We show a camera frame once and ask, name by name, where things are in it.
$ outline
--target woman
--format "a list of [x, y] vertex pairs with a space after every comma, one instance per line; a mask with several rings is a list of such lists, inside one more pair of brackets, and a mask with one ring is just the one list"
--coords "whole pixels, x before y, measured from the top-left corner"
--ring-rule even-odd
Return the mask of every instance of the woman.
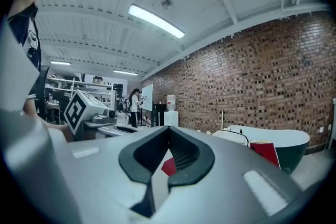
[[139, 89], [134, 89], [130, 94], [130, 109], [131, 109], [131, 122], [132, 127], [138, 128], [138, 105], [142, 104], [142, 100], [139, 101]]

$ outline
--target red object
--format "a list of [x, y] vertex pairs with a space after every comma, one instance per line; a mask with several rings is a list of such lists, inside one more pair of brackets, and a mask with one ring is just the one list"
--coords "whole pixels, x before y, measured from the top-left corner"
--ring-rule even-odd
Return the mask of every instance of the red object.
[[250, 143], [250, 148], [280, 168], [278, 154], [273, 143]]
[[166, 160], [163, 165], [161, 170], [166, 173], [168, 176], [172, 176], [176, 174], [176, 166], [175, 166], [175, 161], [174, 158], [170, 158]]

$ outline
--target long hair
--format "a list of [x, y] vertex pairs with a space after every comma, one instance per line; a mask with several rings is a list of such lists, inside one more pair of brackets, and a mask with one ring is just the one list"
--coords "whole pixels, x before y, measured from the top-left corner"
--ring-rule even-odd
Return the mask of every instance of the long hair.
[[139, 89], [134, 89], [130, 94], [130, 98], [129, 98], [130, 106], [132, 106], [132, 97], [136, 92], [140, 92], [140, 90]]

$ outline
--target whiteboard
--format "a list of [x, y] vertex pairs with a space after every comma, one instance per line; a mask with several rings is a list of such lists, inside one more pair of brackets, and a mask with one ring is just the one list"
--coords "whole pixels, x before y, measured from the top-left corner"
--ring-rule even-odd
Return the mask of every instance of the whiteboard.
[[142, 109], [153, 111], [153, 84], [142, 88], [142, 97], [146, 97], [146, 100], [143, 100]]

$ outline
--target white ceiling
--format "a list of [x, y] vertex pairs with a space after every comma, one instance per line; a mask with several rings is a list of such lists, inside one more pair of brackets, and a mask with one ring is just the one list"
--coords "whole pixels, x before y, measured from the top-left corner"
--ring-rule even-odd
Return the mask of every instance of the white ceiling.
[[[43, 62], [67, 60], [63, 70], [142, 80], [220, 38], [293, 14], [326, 10], [325, 0], [39, 0]], [[136, 3], [170, 21], [181, 39], [130, 16]], [[139, 76], [118, 75], [113, 69]]]

